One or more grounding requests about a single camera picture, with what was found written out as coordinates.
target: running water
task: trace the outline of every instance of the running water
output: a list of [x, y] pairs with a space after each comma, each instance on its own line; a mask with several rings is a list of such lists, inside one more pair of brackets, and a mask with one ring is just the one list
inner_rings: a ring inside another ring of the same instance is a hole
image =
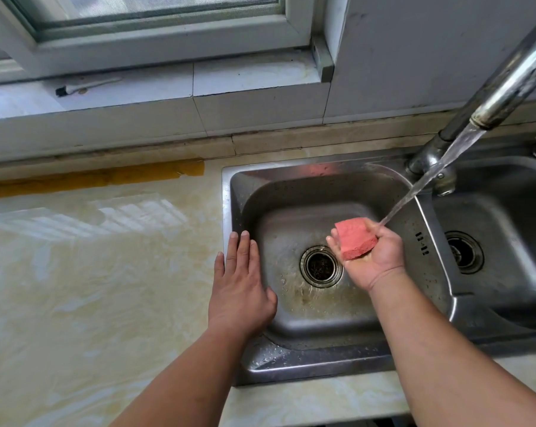
[[409, 203], [411, 200], [413, 200], [420, 191], [426, 187], [426, 185], [432, 181], [447, 165], [452, 163], [454, 160], [456, 160], [457, 157], [459, 157], [465, 150], [470, 148], [474, 143], [477, 142], [477, 140], [485, 134], [486, 130], [483, 130], [479, 127], [477, 127], [473, 123], [469, 123], [465, 129], [463, 129], [463, 132], [457, 136], [456, 140], [453, 141], [453, 143], [449, 146], [448, 150], [445, 152], [445, 154], [442, 156], [442, 158], [436, 163], [434, 166], [430, 168], [428, 172], [426, 172], [422, 178], [420, 178], [406, 193], [406, 195], [400, 199], [394, 207], [392, 207], [392, 210], [390, 213], [386, 215], [384, 219], [380, 221], [378, 226], [374, 229], [374, 232], [376, 233], [378, 229], [382, 226], [384, 226], [386, 223], [390, 222], [392, 217], [400, 211], [402, 207], [404, 207], [407, 203]]

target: drain strainer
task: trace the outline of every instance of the drain strainer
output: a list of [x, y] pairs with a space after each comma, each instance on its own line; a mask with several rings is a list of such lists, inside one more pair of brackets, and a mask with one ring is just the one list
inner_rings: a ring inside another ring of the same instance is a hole
[[312, 286], [330, 287], [343, 274], [343, 267], [327, 246], [313, 246], [300, 259], [301, 275]]
[[473, 274], [481, 270], [485, 257], [481, 246], [473, 237], [459, 230], [450, 230], [445, 235], [462, 274]]

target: faucet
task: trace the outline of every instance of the faucet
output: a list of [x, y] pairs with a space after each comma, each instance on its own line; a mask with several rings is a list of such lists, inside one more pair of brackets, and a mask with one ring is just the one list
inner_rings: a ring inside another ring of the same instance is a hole
[[[418, 177], [426, 173], [448, 150], [469, 123], [491, 130], [501, 124], [536, 88], [536, 27], [477, 90], [452, 120], [407, 162]], [[456, 172], [447, 166], [432, 181], [439, 196], [456, 189]]]

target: marble countertop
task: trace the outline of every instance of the marble countertop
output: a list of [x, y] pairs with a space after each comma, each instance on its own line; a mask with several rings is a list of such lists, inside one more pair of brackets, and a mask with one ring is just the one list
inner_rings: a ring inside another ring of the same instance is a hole
[[[105, 426], [200, 335], [222, 250], [222, 167], [372, 146], [213, 159], [202, 176], [0, 199], [0, 426]], [[536, 390], [536, 355], [499, 362]], [[383, 372], [233, 388], [221, 425], [407, 411], [396, 372]]]

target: pink sponge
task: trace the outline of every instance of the pink sponge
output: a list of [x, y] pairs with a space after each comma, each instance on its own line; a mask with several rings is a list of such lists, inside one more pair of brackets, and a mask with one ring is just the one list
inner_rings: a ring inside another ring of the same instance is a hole
[[371, 251], [378, 243], [377, 237], [369, 232], [362, 217], [343, 220], [335, 223], [335, 227], [341, 241], [341, 254], [347, 261]]

